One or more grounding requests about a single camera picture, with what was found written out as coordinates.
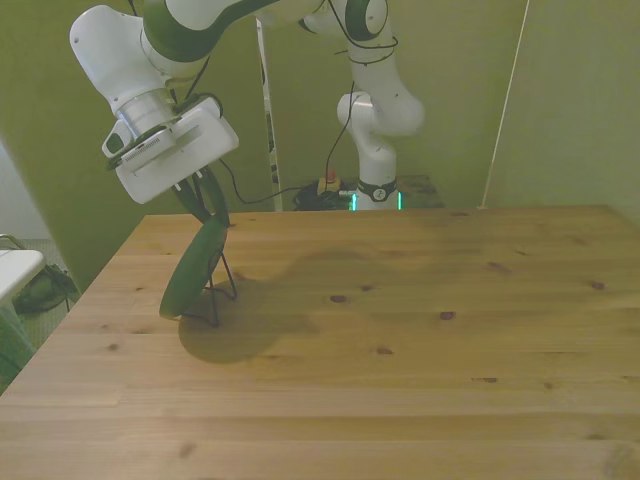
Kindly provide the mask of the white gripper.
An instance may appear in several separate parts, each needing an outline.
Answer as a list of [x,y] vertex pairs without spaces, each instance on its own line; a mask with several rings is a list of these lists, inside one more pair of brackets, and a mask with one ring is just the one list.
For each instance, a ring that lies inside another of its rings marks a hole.
[[208,97],[125,153],[115,172],[135,202],[145,204],[173,187],[181,205],[199,222],[207,222],[209,211],[185,180],[200,170],[199,182],[216,218],[229,227],[222,188],[206,166],[238,146],[236,132],[221,114],[216,100]]

